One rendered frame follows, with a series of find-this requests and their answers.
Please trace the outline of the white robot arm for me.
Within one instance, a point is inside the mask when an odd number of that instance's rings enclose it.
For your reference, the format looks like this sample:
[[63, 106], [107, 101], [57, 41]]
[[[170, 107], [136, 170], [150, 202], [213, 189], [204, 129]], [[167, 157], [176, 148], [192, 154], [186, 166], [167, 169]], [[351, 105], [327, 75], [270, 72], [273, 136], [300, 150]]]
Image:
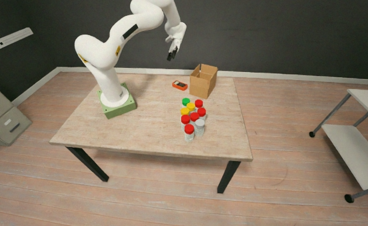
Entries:
[[95, 76], [102, 90], [101, 102], [110, 108], [122, 106], [129, 98], [128, 90], [120, 85], [114, 69], [126, 42], [139, 32], [160, 26], [163, 12], [167, 18], [165, 30], [170, 35], [165, 40], [167, 43], [172, 39], [182, 43], [186, 31], [173, 0], [132, 0], [131, 11], [134, 15], [123, 17], [111, 28], [107, 42], [102, 43], [89, 35], [81, 35], [75, 41], [79, 58]]

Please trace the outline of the yellow bottle cap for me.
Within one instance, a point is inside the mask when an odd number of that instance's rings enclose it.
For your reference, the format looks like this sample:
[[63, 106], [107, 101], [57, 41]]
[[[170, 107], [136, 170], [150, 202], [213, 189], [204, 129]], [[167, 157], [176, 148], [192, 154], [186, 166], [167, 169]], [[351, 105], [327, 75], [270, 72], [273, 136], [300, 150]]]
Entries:
[[182, 108], [182, 109], [180, 110], [180, 113], [181, 113], [181, 115], [180, 115], [180, 119], [181, 119], [181, 116], [182, 116], [182, 115], [188, 115], [188, 116], [189, 116], [189, 109], [188, 109], [188, 108]]
[[191, 113], [195, 112], [195, 104], [190, 102], [187, 104], [187, 108], [189, 109], [189, 116]]

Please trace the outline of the brown cardboard box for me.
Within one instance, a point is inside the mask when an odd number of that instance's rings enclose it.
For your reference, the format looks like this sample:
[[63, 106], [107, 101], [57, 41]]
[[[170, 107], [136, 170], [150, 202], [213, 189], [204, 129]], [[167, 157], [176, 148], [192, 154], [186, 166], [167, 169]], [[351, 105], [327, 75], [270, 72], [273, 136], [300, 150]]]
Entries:
[[201, 65], [190, 74], [189, 94], [203, 99], [208, 99], [216, 85], [217, 67]]

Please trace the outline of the bottle with green cap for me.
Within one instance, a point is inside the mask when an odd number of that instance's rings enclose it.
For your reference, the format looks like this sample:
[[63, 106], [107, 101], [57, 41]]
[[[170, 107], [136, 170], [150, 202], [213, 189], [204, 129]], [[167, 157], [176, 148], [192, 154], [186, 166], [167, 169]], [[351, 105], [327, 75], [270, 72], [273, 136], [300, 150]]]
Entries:
[[187, 108], [187, 104], [190, 103], [190, 99], [184, 98], [182, 100], [182, 108]]

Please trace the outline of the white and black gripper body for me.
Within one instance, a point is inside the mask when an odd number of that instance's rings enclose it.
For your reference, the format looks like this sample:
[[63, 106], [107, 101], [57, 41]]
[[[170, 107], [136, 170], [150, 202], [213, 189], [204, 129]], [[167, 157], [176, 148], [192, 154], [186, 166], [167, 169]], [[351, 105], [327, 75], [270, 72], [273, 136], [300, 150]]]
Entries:
[[[173, 50], [175, 50], [176, 49], [176, 46], [178, 47], [178, 50], [179, 50], [179, 47], [180, 47], [180, 41], [178, 40], [178, 39], [172, 39], [172, 45], [171, 45], [171, 47], [170, 47], [170, 49], [169, 49], [169, 53], [171, 52], [172, 53], [172, 51]], [[178, 52], [178, 50], [177, 50], [177, 52]], [[176, 52], [176, 53], [177, 53]]]

